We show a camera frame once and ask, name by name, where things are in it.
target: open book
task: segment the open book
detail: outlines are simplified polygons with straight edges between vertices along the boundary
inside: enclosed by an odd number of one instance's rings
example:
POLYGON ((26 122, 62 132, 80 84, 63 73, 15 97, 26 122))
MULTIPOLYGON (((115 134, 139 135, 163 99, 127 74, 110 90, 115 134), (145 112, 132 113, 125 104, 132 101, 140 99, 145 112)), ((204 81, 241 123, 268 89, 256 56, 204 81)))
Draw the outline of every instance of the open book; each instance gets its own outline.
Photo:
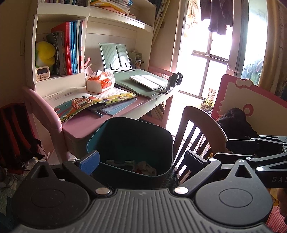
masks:
POLYGON ((131 80, 151 89, 156 90, 159 88, 165 88, 167 85, 167 80, 160 80, 149 74, 147 75, 134 75, 129 77, 131 80))
POLYGON ((134 97, 137 95, 118 88, 95 94, 87 92, 86 87, 82 87, 65 89, 46 96, 44 100, 55 110, 61 122, 64 122, 91 105, 97 105, 97 109, 101 109, 105 105, 112 105, 134 97))

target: pink desk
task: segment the pink desk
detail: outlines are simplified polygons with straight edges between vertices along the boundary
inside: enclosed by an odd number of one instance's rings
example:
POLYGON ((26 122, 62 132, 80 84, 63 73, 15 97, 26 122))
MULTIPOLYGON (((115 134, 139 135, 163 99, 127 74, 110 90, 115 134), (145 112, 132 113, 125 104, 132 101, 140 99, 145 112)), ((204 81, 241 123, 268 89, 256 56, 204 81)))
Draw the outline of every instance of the pink desk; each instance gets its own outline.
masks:
MULTIPOLYGON (((138 96, 131 105, 120 111, 114 117, 128 117, 139 119, 156 106, 156 99, 138 96)), ((99 117, 89 110, 83 110, 63 123, 63 132, 68 151, 76 157, 86 154, 86 144, 92 134, 109 118, 113 116, 104 114, 99 117)))
MULTIPOLYGON (((172 75, 170 71, 150 67, 153 72, 172 75)), ((178 86, 167 95, 159 94, 154 99, 138 96, 137 100, 120 111, 115 117, 127 117, 131 119, 143 118, 154 124, 165 128, 172 102, 172 96, 178 91, 178 86), (147 112, 166 101, 162 121, 145 115, 147 112)), ((36 124, 33 115, 49 132, 52 143, 59 159, 59 162, 70 158, 70 153, 80 158, 86 154, 86 144, 92 134, 112 116, 104 115, 99 117, 89 110, 83 110, 69 121, 61 123, 58 115, 53 108, 35 91, 23 87, 23 94, 30 122, 35 134, 37 133, 36 124)))

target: yellow plush toy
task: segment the yellow plush toy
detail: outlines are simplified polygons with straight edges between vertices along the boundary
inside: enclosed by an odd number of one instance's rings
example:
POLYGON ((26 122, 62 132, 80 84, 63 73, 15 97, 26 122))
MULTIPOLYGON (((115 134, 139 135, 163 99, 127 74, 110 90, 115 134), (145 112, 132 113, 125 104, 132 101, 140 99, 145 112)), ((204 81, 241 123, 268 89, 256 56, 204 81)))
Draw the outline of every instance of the yellow plush toy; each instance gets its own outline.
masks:
POLYGON ((55 53, 56 49, 54 45, 46 41, 36 43, 35 46, 36 68, 42 66, 48 66, 50 69, 50 73, 52 73, 53 65, 55 64, 55 53))

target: window handle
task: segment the window handle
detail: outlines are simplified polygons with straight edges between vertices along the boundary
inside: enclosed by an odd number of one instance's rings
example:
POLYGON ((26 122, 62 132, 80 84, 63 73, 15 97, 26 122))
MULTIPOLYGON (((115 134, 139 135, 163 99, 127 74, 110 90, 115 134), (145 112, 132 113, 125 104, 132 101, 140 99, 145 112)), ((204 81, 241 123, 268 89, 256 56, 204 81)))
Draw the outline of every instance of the window handle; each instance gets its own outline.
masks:
POLYGON ((228 71, 233 71, 233 72, 235 72, 235 73, 240 73, 240 71, 238 71, 238 70, 231 69, 230 66, 228 66, 228 71))

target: dark green trash bin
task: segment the dark green trash bin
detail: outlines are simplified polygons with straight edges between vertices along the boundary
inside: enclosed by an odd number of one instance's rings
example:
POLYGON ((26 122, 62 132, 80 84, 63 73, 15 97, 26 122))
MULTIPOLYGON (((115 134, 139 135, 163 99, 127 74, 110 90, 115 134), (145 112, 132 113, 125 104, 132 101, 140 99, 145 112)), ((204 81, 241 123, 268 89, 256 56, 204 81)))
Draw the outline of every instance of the dark green trash bin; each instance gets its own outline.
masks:
POLYGON ((112 188, 159 188, 172 169, 172 135, 166 129, 125 117, 108 119, 91 137, 87 152, 97 150, 100 164, 92 176, 112 188), (146 161, 157 176, 147 176, 106 164, 106 160, 146 161))

